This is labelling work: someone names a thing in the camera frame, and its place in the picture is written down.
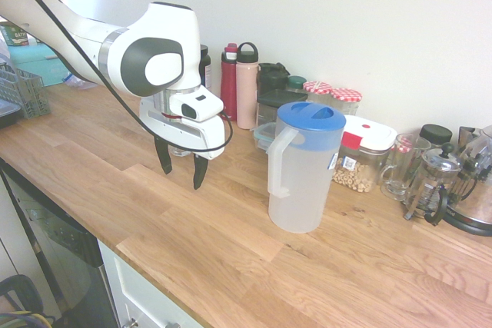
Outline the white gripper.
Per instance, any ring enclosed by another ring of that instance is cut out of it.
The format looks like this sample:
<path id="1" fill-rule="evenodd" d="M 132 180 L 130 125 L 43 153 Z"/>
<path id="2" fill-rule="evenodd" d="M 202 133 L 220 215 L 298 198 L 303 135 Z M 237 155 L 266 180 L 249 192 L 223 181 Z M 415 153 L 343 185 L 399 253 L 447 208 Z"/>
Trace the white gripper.
<path id="1" fill-rule="evenodd" d="M 197 190 L 203 183 L 209 160 L 213 160 L 224 151 L 219 146 L 225 143 L 225 127 L 220 117 L 215 115 L 202 122 L 188 118 L 166 118 L 155 106 L 151 97 L 142 98 L 139 117 L 157 136 L 155 148 L 161 168 L 165 174 L 172 171 L 168 143 L 181 147 L 194 154 L 193 186 Z"/>

